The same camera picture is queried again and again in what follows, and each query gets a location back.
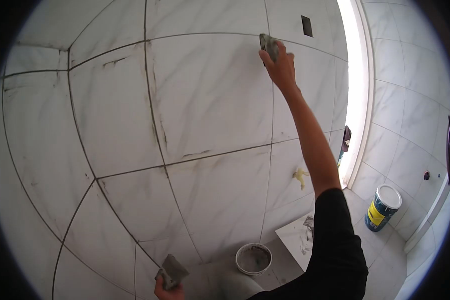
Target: white marble tile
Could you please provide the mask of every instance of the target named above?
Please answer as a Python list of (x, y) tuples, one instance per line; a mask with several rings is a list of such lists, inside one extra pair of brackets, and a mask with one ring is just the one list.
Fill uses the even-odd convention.
[(254, 217), (263, 220), (269, 169), (270, 146), (167, 167), (190, 233), (212, 227), (227, 230)]
[(257, 39), (198, 34), (147, 42), (165, 163), (270, 143), (272, 81), (258, 57)]
[(168, 254), (173, 255), (182, 265), (188, 267), (202, 263), (192, 239), (188, 234), (176, 237), (139, 242), (150, 257), (161, 265)]
[(345, 128), (348, 105), (348, 63), (335, 58), (335, 103), (331, 130)]
[(400, 137), (387, 177), (408, 195), (415, 195), (427, 170), (430, 156), (411, 141)]
[(268, 33), (263, 0), (153, 0), (147, 2), (146, 22), (147, 39), (204, 32)]
[(308, 172), (298, 139), (272, 145), (266, 211), (282, 207), (313, 192), (310, 176), (302, 175), (305, 182), (303, 190), (300, 181), (293, 177), (298, 168)]
[(68, 52), (29, 45), (14, 45), (6, 59), (5, 75), (68, 69)]
[(70, 67), (144, 40), (145, 0), (115, 0), (85, 27), (70, 49)]
[(394, 15), (388, 3), (366, 3), (363, 10), (372, 38), (400, 40)]
[[(295, 55), (296, 84), (323, 132), (332, 127), (335, 99), (335, 58), (326, 53), (284, 42)], [(273, 87), (273, 141), (297, 138), (297, 129), (282, 92)]]
[(400, 222), (395, 226), (395, 230), (405, 241), (408, 241), (426, 214), (426, 210), (417, 201), (412, 201)]
[(407, 254), (407, 276), (412, 274), (435, 251), (435, 237), (433, 227), (430, 227), (425, 235)]
[[(266, 0), (270, 35), (333, 54), (334, 43), (327, 7), (322, 0)], [(312, 35), (303, 33), (301, 16), (310, 19)]]
[(407, 211), (407, 209), (410, 206), (410, 204), (412, 203), (412, 201), (414, 201), (414, 199), (412, 196), (407, 194), (407, 192), (405, 192), (401, 187), (396, 185), (390, 179), (388, 179), (388, 178), (385, 179), (385, 184), (388, 184), (391, 187), (393, 187), (394, 189), (396, 189), (398, 191), (398, 193), (400, 193), (400, 197), (402, 197), (402, 205), (400, 206), (398, 211), (396, 213), (394, 213), (393, 216), (391, 216), (390, 220), (388, 221), (388, 224), (390, 224), (393, 228), (395, 228), (397, 226), (398, 222), (400, 222), (400, 220), (404, 216), (405, 212)]
[(79, 261), (63, 247), (56, 268), (54, 299), (124, 299), (134, 300), (131, 293), (114, 285)]
[(42, 218), (62, 239), (93, 180), (73, 120), (67, 73), (6, 78), (3, 107), (18, 174)]
[(375, 80), (372, 122), (400, 134), (405, 105), (405, 88)]
[(138, 241), (187, 233), (163, 167), (106, 177), (100, 183), (110, 205)]
[(384, 175), (366, 163), (361, 162), (352, 185), (352, 191), (362, 199), (370, 199), (375, 195), (378, 186), (384, 183), (384, 181)]
[(336, 0), (325, 0), (328, 19), (330, 21), (331, 39), (333, 40), (333, 54), (348, 62), (347, 41), (342, 14)]
[(314, 207), (315, 193), (310, 193), (294, 202), (265, 213), (260, 243), (265, 244), (277, 238), (275, 230), (310, 213)]
[(94, 271), (133, 293), (135, 242), (96, 182), (73, 218), (65, 245)]
[(420, 203), (426, 211), (429, 211), (442, 187), (445, 175), (447, 174), (447, 167), (442, 165), (441, 162), (432, 156), (428, 163), (427, 170), (430, 172), (430, 179), (422, 180), (414, 199)]
[(405, 61), (405, 87), (438, 100), (437, 55), (432, 51), (402, 43)]
[(363, 154), (363, 162), (386, 176), (392, 165), (399, 137), (398, 134), (371, 123)]
[(163, 164), (145, 78), (144, 45), (70, 71), (78, 130), (97, 177)]
[(405, 63), (402, 44), (398, 41), (373, 38), (375, 79), (405, 87)]
[(135, 257), (135, 292), (137, 297), (156, 299), (155, 276), (158, 266), (137, 246)]
[(60, 241), (42, 221), (22, 188), (7, 147), (0, 82), (0, 229), (11, 256), (38, 297), (52, 294)]

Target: marble pattern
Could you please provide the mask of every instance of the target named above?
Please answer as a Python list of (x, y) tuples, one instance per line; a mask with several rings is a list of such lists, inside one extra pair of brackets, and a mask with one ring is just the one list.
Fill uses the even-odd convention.
[(62, 239), (93, 180), (73, 121), (67, 73), (6, 78), (3, 108), (18, 175), (39, 214)]
[(431, 155), (411, 141), (400, 137), (387, 177), (409, 195), (417, 193)]
[[(272, 37), (334, 53), (332, 31), (324, 1), (266, 0), (265, 3)], [(313, 37), (303, 33), (301, 16), (310, 19)]]
[(144, 40), (145, 0), (114, 0), (70, 48), (70, 66), (118, 47)]
[(78, 130), (97, 177), (163, 164), (143, 44), (90, 60), (69, 76)]
[(400, 134), (405, 105), (405, 88), (375, 80), (372, 122)]
[(73, 218), (65, 245), (95, 272), (133, 293), (135, 242), (96, 182)]
[(405, 87), (405, 63), (399, 41), (373, 38), (375, 79)]
[(99, 182), (110, 205), (138, 241), (187, 233), (163, 167), (106, 177)]
[(387, 176), (397, 149), (399, 135), (370, 123), (362, 161)]
[(198, 34), (147, 42), (165, 163), (270, 143), (272, 81), (257, 55), (257, 39)]
[(66, 70), (67, 51), (30, 45), (14, 45), (6, 59), (5, 75), (38, 71)]
[(135, 296), (92, 271), (63, 247), (56, 268), (54, 299), (134, 300)]
[[(332, 127), (335, 99), (335, 58), (326, 53), (284, 42), (295, 55), (296, 84), (323, 132)], [(298, 138), (288, 104), (282, 92), (273, 87), (273, 142)]]
[(150, 0), (146, 28), (147, 39), (205, 32), (268, 33), (263, 0)]

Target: wall tile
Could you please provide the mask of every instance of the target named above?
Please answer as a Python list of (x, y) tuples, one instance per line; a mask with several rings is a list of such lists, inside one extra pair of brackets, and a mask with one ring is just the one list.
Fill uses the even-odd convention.
[(110, 205), (138, 241), (187, 233), (163, 167), (103, 178), (100, 183)]
[[(286, 3), (266, 0), (270, 35), (332, 54), (334, 44), (327, 8), (321, 0), (288, 0)], [(301, 16), (310, 19), (312, 35), (303, 33)]]
[(405, 88), (375, 80), (372, 122), (400, 134), (405, 105)]
[(375, 79), (405, 87), (405, 63), (402, 44), (398, 41), (373, 38)]
[(400, 40), (394, 15), (387, 3), (366, 3), (363, 9), (372, 38)]
[(265, 244), (277, 238), (275, 230), (303, 217), (315, 209), (315, 193), (265, 213), (260, 243)]
[(408, 195), (415, 195), (423, 181), (430, 156), (411, 141), (400, 137), (387, 177)]
[(93, 180), (73, 121), (66, 72), (6, 78), (3, 108), (18, 174), (42, 218), (62, 239)]
[(394, 159), (398, 138), (396, 133), (371, 123), (363, 162), (386, 176)]
[[(323, 132), (332, 127), (335, 99), (335, 59), (326, 53), (285, 42), (295, 54), (295, 77), (304, 99)], [(292, 114), (282, 92), (273, 87), (273, 142), (298, 138)]]
[(94, 271), (133, 293), (135, 242), (96, 182), (73, 218), (65, 245)]
[(384, 175), (366, 163), (361, 162), (352, 185), (352, 191), (362, 199), (370, 199), (375, 194), (378, 186), (384, 181)]
[(198, 34), (147, 43), (150, 94), (166, 163), (270, 143), (272, 81), (257, 55), (257, 39)]
[(70, 49), (70, 66), (144, 40), (145, 0), (115, 0), (85, 27)]
[(203, 32), (268, 33), (263, 0), (148, 1), (146, 22), (147, 39)]
[(302, 176), (305, 182), (303, 190), (300, 188), (300, 181), (293, 177), (298, 168), (308, 172), (298, 139), (272, 145), (266, 211), (282, 207), (313, 192), (310, 176)]
[(54, 299), (57, 300), (135, 299), (132, 293), (90, 270), (65, 247), (60, 253), (55, 276)]
[(78, 130), (97, 177), (163, 164), (148, 101), (143, 44), (90, 60), (69, 76)]

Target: grout bucket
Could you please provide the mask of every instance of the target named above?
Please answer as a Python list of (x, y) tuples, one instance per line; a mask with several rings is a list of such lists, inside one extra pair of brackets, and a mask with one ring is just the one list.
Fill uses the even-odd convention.
[(365, 225), (371, 231), (380, 231), (402, 205), (400, 193), (387, 184), (380, 184), (365, 214)]
[(272, 252), (265, 245), (249, 243), (243, 245), (235, 255), (235, 265), (240, 272), (257, 278), (272, 264)]

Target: cloth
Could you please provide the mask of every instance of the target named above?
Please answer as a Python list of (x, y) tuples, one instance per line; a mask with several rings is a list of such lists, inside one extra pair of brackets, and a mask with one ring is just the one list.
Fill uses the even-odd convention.
[(362, 299), (367, 275), (361, 240), (354, 234), (345, 196), (340, 189), (329, 189), (315, 201), (312, 257), (306, 272), (249, 300)]

